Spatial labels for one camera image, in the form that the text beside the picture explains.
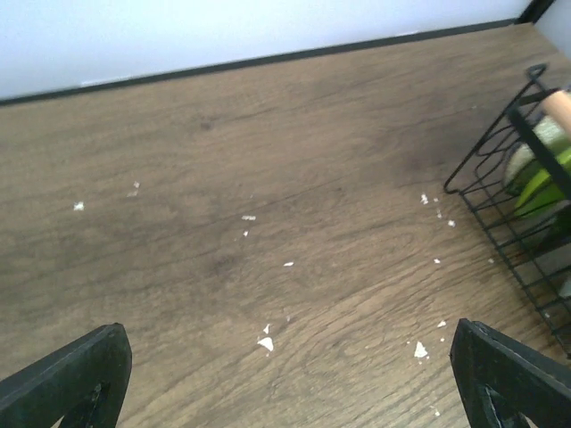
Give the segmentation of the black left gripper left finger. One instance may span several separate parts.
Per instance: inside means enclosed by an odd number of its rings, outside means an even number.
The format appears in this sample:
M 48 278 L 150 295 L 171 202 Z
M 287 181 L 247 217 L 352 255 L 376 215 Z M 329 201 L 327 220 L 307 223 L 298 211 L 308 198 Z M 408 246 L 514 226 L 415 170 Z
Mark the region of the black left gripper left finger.
M 124 326 L 97 327 L 1 381 L 1 425 L 114 427 L 131 369 Z

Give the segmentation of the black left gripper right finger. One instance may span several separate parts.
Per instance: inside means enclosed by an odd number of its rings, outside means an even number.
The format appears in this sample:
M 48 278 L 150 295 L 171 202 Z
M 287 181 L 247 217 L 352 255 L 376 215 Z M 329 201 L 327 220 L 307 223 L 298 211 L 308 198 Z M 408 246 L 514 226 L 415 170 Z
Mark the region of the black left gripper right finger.
M 568 427 L 570 369 L 481 323 L 459 320 L 451 368 L 472 427 Z

